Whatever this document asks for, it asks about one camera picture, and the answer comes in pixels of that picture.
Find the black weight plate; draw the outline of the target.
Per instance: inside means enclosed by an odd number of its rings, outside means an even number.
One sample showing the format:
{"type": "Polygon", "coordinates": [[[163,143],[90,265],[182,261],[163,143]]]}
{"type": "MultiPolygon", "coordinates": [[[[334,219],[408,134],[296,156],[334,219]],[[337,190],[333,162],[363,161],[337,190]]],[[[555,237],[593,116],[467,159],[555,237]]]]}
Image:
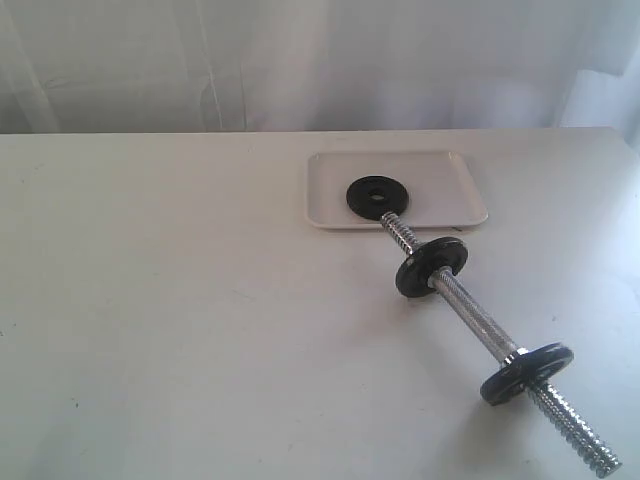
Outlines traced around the black weight plate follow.
{"type": "Polygon", "coordinates": [[[345,198],[353,213],[372,221],[389,212],[401,215],[409,205],[409,194],[403,184],[378,175],[356,179],[349,185],[345,198]]]}

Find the black plate end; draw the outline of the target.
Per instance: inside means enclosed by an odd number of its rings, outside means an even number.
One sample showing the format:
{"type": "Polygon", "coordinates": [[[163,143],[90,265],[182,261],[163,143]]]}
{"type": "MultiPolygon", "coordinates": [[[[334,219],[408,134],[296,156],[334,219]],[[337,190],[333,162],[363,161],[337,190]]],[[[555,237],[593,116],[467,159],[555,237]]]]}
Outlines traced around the black plate end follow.
{"type": "Polygon", "coordinates": [[[559,342],[533,351],[516,350],[503,360],[500,370],[481,385],[481,397],[491,406],[508,403],[530,385],[546,382],[573,360],[574,352],[559,342]]]}

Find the chrome threaded dumbbell bar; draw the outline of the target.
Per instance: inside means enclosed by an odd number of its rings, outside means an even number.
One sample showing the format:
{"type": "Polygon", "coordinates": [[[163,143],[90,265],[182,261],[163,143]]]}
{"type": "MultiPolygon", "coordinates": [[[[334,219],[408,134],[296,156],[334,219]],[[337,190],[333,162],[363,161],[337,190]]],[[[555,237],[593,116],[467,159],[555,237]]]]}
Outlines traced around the chrome threaded dumbbell bar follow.
{"type": "MultiPolygon", "coordinates": [[[[414,231],[395,213],[384,214],[380,219],[380,224],[405,252],[406,258],[421,245],[427,243],[420,241],[414,231]]],[[[526,349],[517,344],[486,312],[449,267],[444,267],[433,273],[429,278],[429,285],[436,290],[433,294],[439,295],[446,301],[498,361],[500,368],[503,360],[509,354],[519,349],[526,349]]],[[[594,472],[596,477],[605,478],[622,466],[618,456],[549,380],[541,384],[530,385],[523,393],[528,394],[532,402],[579,458],[594,472]]]]}

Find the white rectangular tray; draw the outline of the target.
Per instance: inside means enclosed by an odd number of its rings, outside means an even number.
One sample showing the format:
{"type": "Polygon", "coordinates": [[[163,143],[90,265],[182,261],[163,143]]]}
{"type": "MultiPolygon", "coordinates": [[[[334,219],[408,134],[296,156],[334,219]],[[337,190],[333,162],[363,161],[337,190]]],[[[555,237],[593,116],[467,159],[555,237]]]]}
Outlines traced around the white rectangular tray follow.
{"type": "Polygon", "coordinates": [[[384,176],[407,191],[401,217],[417,229],[473,227],[488,211],[465,158],[453,151],[322,152],[306,165],[305,213],[325,230],[379,230],[354,213],[347,190],[366,176],[384,176]]]}

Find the white curtain backdrop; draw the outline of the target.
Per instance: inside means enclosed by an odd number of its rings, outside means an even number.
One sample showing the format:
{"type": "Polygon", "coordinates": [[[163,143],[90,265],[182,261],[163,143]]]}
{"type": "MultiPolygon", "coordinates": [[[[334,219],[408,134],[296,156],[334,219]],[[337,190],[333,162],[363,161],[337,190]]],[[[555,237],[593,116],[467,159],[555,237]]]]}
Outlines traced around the white curtain backdrop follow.
{"type": "Polygon", "coordinates": [[[635,1],[5,1],[3,133],[639,130],[635,1]]]}

